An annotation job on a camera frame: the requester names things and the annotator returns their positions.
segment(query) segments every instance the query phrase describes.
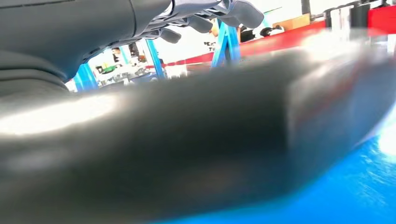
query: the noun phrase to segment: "black object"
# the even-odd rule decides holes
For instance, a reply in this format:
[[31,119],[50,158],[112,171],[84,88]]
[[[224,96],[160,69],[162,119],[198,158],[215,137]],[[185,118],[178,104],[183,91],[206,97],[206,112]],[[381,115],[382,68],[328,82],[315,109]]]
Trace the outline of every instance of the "black object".
[[240,42],[244,43],[256,38],[256,35],[253,34],[253,30],[246,30],[240,33]]
[[120,61],[120,59],[119,59],[115,54],[113,54],[113,59],[114,59],[114,62],[115,62],[115,63],[117,63],[117,62]]
[[[394,61],[364,46],[82,95],[53,76],[2,79],[0,223],[146,223],[296,192],[395,101]],[[49,113],[64,103],[85,120]],[[46,106],[33,126],[37,113],[26,113]]]
[[103,72],[102,66],[96,66],[95,68],[98,70],[99,74]]
[[323,14],[325,15],[325,27],[326,28],[331,28],[332,27],[332,16],[330,14],[330,12],[332,10],[335,10],[336,8],[330,8],[327,9],[323,12]]
[[246,26],[242,26],[241,28],[240,28],[240,31],[241,32],[243,32],[243,31],[245,31],[245,30],[247,30],[248,28],[246,27]]
[[351,8],[351,27],[367,28],[369,10],[369,4]]
[[[367,3],[370,3],[370,2],[374,2],[374,1],[376,1],[376,0],[362,0],[361,3],[362,4],[367,4]],[[381,0],[381,4],[379,6],[377,6],[377,7],[375,7],[375,8],[383,8],[383,7],[388,7],[388,6],[390,6],[390,4],[388,4],[386,2],[386,0]]]
[[301,0],[301,13],[302,14],[311,14],[310,0]]
[[266,28],[261,30],[260,35],[264,36],[264,37],[269,36],[271,31],[272,31],[271,27],[266,27]]
[[136,46],[136,43],[129,44],[128,47],[132,57],[139,56],[139,50]]

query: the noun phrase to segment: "blue metal frame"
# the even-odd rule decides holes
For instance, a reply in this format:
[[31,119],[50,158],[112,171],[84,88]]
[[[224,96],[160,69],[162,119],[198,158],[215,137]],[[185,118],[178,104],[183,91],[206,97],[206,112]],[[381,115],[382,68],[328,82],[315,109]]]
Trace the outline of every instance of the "blue metal frame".
[[218,44],[220,49],[214,51],[212,67],[219,67],[228,56],[231,62],[240,60],[240,48],[236,28],[230,27],[223,22],[219,26]]
[[124,51],[122,46],[120,47],[120,51],[121,51],[122,57],[123,57],[123,59],[125,61],[125,64],[129,64],[128,57],[127,57],[127,55],[126,55],[126,53],[125,53],[125,51]]
[[74,82],[78,91],[95,90],[98,89],[95,75],[87,63],[80,65]]
[[158,79],[166,79],[166,75],[164,74],[163,70],[162,70],[162,65],[161,65],[161,61],[158,57],[158,52],[157,49],[154,45],[154,41],[153,40],[146,40],[148,49],[150,51],[151,54],[151,58],[153,59],[153,63],[154,63],[154,67],[156,69],[156,73],[158,76]]

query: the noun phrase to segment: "machinery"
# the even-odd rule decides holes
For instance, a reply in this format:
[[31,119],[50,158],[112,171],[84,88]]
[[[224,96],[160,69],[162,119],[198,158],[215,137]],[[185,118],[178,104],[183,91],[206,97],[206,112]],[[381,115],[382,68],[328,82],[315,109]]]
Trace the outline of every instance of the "machinery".
[[78,95],[30,82],[2,98],[0,222],[150,223],[296,192],[395,101],[380,42]]
[[65,82],[103,49],[141,38],[177,42],[169,25],[209,32],[207,18],[215,17],[256,27],[264,15],[245,0],[3,0],[0,20],[9,22],[0,25],[0,68],[49,73]]

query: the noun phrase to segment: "blue surface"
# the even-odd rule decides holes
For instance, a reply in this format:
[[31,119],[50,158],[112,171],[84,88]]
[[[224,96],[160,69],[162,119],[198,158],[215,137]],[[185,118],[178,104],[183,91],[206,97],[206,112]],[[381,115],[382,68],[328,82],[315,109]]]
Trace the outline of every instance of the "blue surface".
[[395,224],[396,110],[311,186],[282,201],[161,224]]

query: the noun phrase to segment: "red panel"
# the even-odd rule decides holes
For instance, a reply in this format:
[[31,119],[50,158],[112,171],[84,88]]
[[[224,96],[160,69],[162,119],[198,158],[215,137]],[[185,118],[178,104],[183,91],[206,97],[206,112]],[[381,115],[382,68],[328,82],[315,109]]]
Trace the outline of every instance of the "red panel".
[[201,56],[197,57],[192,57],[186,60],[183,60],[181,62],[184,62],[183,64],[194,64],[194,63],[202,63],[202,62],[211,62],[213,59],[213,52],[204,54]]
[[324,21],[316,22],[281,34],[243,43],[240,45],[240,54],[242,57],[246,57],[299,46],[304,38],[316,34],[324,28]]
[[396,6],[372,9],[368,12],[368,27],[396,34]]

